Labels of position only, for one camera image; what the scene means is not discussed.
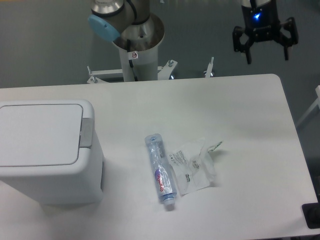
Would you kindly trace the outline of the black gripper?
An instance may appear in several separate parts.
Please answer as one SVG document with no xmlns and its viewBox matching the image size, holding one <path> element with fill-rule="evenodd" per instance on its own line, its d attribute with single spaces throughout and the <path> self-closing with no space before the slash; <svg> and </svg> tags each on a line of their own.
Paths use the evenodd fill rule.
<svg viewBox="0 0 320 240">
<path fill-rule="evenodd" d="M 240 4 L 245 28 L 235 26 L 232 31 L 234 51 L 244 53 L 247 63 L 251 64 L 250 48 L 254 43 L 275 41 L 283 47 L 284 59 L 288 61 L 289 48 L 299 42 L 295 18 L 280 22 L 275 0 L 242 0 Z M 248 37 L 245 43 L 241 43 L 243 34 Z"/>
</svg>

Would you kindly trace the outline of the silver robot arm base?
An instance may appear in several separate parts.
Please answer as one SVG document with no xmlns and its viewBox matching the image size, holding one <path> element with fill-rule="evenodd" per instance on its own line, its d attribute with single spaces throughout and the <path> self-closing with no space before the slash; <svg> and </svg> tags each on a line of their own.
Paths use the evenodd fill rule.
<svg viewBox="0 0 320 240">
<path fill-rule="evenodd" d="M 146 51 L 163 41 L 165 28 L 149 0 L 92 0 L 88 23 L 101 39 L 128 51 Z"/>
</svg>

